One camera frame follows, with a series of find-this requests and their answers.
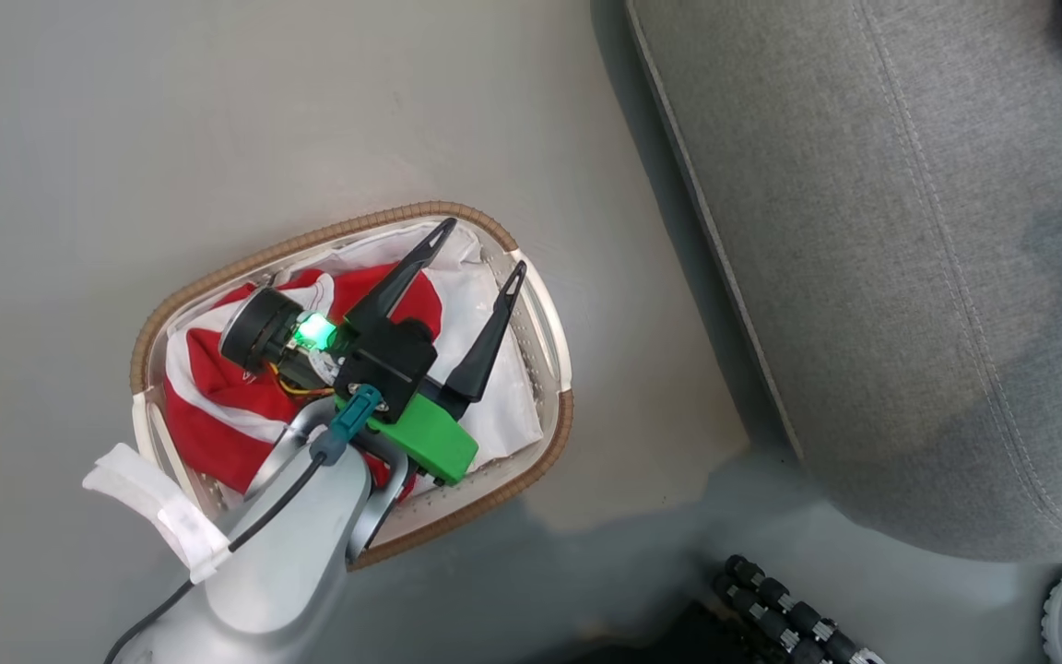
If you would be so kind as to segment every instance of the gray sofa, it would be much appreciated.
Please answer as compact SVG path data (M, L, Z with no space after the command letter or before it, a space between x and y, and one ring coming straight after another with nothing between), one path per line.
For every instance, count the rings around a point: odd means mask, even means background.
M1062 558L1062 3L629 13L829 498L941 554Z

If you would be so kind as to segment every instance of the white tape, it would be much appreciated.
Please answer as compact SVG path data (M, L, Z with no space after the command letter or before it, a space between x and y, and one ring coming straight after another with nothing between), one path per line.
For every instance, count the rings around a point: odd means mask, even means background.
M232 556L228 539L183 489L129 445L118 443L97 459L97 466L81 486L115 497L150 521L191 572L193 583L215 575L220 563Z

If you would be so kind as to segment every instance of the green led light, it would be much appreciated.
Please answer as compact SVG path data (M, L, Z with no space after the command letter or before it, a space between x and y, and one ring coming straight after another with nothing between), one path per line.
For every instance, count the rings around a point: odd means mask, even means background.
M306 320L297 325L294 340L301 346L324 352L330 347L337 331L338 327L333 323L316 311L311 311Z

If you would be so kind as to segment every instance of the wicker basket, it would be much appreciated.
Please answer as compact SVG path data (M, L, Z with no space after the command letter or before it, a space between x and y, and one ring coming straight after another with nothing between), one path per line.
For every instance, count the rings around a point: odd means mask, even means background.
M281 283L287 277L287 266L308 255L361 240L383 227L413 226L446 216L455 216L461 227L478 236L481 257L496 274L496 280L500 282L518 260L527 261L527 280L511 318L511 329L531 380L544 438L513 457L485 464L456 487L440 487L397 505L357 566L378 563L450 532L534 483L560 458L572 424L572 369L560 317L539 273L504 227L480 210L443 201L396 207L299 235L216 270L167 297L138 335L130 365L134 431L143 457L176 479L204 513L211 518L222 514L237 495L215 479L186 467L166 428L164 370L170 333L241 283Z

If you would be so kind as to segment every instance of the concrete floor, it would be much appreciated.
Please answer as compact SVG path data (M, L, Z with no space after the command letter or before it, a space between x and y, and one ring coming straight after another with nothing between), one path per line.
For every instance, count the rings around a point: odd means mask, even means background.
M560 660L656 631L737 551L888 661L1041 661L1054 567L901 545L798 470L635 58L614 1L0 0L0 661L96 661L170 585L158 538L80 488L132 440L148 311L426 199L538 265L577 427L519 499L354 575L315 661Z

